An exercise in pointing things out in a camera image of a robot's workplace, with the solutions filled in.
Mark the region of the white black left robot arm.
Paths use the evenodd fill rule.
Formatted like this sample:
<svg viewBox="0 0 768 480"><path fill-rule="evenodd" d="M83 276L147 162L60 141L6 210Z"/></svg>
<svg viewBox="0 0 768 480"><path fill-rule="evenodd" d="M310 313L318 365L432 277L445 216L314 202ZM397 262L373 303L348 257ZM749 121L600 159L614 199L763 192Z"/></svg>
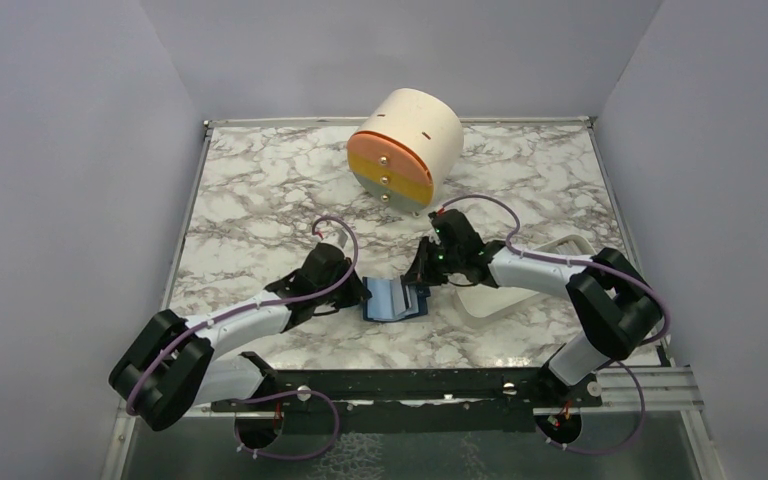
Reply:
<svg viewBox="0 0 768 480"><path fill-rule="evenodd" d="M273 401L274 384L249 358L223 355L312 319L321 306L342 310L371 298L342 249L321 242L302 266L238 304L182 317L156 313L111 370L108 383L129 414L162 431L194 405L239 399L258 411Z"/></svg>

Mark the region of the blue card holder wallet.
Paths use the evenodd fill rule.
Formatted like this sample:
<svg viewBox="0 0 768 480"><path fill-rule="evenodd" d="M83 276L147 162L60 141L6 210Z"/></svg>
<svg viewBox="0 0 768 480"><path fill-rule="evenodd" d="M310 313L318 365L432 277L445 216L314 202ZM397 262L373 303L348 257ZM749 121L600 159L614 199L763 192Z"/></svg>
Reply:
<svg viewBox="0 0 768 480"><path fill-rule="evenodd" d="M364 277L363 283L371 294L371 297L363 302L362 318L367 322L396 323L428 314L422 316L406 315L408 300L406 288L408 286L403 285L401 279Z"/></svg>

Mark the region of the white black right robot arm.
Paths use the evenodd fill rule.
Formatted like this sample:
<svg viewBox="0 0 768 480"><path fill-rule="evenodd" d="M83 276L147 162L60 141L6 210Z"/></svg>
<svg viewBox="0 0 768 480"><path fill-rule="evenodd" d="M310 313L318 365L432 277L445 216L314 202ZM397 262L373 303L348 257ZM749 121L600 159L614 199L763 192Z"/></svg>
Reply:
<svg viewBox="0 0 768 480"><path fill-rule="evenodd" d="M476 285L535 291L571 302L581 333L540 368L535 394L560 407L588 375L627 359L646 343L666 313L651 287L618 250L594 256L518 250L509 240L483 241L456 209L431 214L436 236L421 238L401 279L406 285L436 287L461 275Z"/></svg>

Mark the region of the stack of white cards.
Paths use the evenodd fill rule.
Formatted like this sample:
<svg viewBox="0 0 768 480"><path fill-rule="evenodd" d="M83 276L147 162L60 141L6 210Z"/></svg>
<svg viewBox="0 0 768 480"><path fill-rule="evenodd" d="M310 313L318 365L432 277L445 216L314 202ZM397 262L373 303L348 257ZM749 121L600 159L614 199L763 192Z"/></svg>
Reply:
<svg viewBox="0 0 768 480"><path fill-rule="evenodd" d="M574 235L553 241L550 251L552 253L569 256L590 256L595 253L593 247L586 239Z"/></svg>

